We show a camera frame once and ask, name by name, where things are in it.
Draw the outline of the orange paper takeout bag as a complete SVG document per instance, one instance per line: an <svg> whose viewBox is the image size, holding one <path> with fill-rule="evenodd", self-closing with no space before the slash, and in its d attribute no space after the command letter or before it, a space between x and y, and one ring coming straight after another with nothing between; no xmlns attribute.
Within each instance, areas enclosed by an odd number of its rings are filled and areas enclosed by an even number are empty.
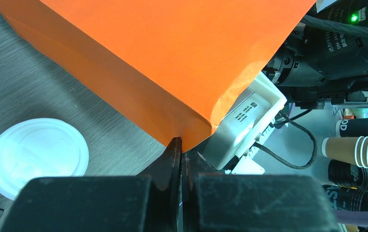
<svg viewBox="0 0 368 232"><path fill-rule="evenodd" d="M24 40L157 141L210 137L312 0L0 0Z"/></svg>

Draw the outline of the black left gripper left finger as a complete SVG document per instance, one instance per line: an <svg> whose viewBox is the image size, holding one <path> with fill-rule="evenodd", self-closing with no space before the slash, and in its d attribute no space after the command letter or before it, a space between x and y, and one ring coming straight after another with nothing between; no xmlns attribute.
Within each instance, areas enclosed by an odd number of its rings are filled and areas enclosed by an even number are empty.
<svg viewBox="0 0 368 232"><path fill-rule="evenodd" d="M20 191L3 232L175 232L182 140L134 176L39 177Z"/></svg>

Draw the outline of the stack of white lids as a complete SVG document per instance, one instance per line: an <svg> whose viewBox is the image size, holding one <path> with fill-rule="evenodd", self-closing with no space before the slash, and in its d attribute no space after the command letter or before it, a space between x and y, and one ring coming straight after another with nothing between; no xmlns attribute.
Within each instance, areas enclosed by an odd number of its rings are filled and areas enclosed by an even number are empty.
<svg viewBox="0 0 368 232"><path fill-rule="evenodd" d="M38 177L83 176L89 162L85 138L54 118L17 123L0 134L0 194L14 200Z"/></svg>

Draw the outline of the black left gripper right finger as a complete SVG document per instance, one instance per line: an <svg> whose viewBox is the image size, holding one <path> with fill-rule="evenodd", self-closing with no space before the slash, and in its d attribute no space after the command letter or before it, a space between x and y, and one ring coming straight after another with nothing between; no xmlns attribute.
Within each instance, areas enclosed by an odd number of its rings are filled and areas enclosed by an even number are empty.
<svg viewBox="0 0 368 232"><path fill-rule="evenodd" d="M335 232L320 184L305 175L225 175L196 152L181 157L186 232Z"/></svg>

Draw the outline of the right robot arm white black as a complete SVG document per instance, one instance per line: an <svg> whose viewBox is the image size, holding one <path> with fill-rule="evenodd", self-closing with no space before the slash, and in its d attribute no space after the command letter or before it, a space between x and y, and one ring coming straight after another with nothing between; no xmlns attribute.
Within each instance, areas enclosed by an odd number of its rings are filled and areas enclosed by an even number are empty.
<svg viewBox="0 0 368 232"><path fill-rule="evenodd" d="M263 74L302 109L368 108L368 0L338 0L301 22Z"/></svg>

